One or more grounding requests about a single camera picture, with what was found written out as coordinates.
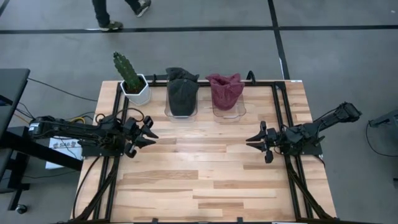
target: red fabric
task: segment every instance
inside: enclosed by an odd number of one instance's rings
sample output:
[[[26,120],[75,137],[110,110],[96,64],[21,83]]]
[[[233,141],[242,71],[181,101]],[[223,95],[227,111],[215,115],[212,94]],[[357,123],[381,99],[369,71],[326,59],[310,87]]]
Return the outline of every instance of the red fabric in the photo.
[[[244,83],[239,73],[230,77],[211,74],[206,77],[210,81],[211,99],[220,110],[231,109],[242,94]]]

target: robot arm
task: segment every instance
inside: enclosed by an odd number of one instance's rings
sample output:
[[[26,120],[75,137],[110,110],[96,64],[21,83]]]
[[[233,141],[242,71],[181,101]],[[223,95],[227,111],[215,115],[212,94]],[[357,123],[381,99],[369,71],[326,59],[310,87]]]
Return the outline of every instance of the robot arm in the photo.
[[[29,135],[32,139],[52,138],[54,136],[75,138],[79,139],[78,143],[83,148],[94,146],[107,150],[115,150],[120,146],[121,140],[127,140],[131,143],[126,145],[124,152],[127,156],[134,157],[136,155],[135,147],[142,148],[156,143],[144,138],[143,135],[158,138],[150,130],[154,123],[150,116],[146,116],[143,122],[144,124],[140,128],[134,118],[129,118],[122,124],[120,119],[111,115],[105,116],[94,126],[43,116],[30,122]]]
[[[355,122],[362,115],[351,103],[340,104],[334,112],[316,119],[312,123],[299,124],[284,131],[276,132],[274,128],[267,129],[266,122],[261,121],[260,132],[247,139],[246,145],[266,152],[266,163],[273,160],[271,147],[279,147],[286,155],[295,156],[302,152],[306,145],[317,145],[324,137],[319,137],[319,132],[330,128],[337,123]]]

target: yellow cable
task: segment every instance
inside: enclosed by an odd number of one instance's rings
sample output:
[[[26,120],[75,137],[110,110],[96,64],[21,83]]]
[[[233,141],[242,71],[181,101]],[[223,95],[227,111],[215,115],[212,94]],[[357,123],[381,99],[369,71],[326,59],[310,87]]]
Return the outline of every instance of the yellow cable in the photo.
[[[81,121],[83,122],[83,124],[86,123],[86,120],[82,117],[73,118],[70,122],[76,122],[76,121]]]
[[[18,114],[14,114],[14,116],[16,116],[17,118],[19,118],[19,119],[25,121],[27,124],[29,124],[29,122],[27,120],[25,120],[25,118],[19,116]]]

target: person's leg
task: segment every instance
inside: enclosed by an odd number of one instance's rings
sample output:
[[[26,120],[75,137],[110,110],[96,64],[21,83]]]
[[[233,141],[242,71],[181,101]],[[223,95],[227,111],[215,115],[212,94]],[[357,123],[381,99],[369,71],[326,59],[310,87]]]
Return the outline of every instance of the person's leg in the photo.
[[[150,0],[125,0],[134,11],[137,17],[141,17],[146,10],[149,8],[151,1]]]
[[[110,31],[123,28],[121,22],[111,21],[109,19],[109,14],[106,11],[106,0],[92,0],[92,2],[100,30]]]

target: green cactus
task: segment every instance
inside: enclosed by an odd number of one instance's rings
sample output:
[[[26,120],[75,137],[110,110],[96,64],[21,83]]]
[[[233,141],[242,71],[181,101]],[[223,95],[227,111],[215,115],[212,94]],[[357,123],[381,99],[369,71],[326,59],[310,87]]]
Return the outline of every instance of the green cactus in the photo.
[[[121,53],[115,52],[113,53],[113,62],[115,68],[126,82],[127,89],[133,93],[139,93],[144,85],[133,69],[130,61]]]

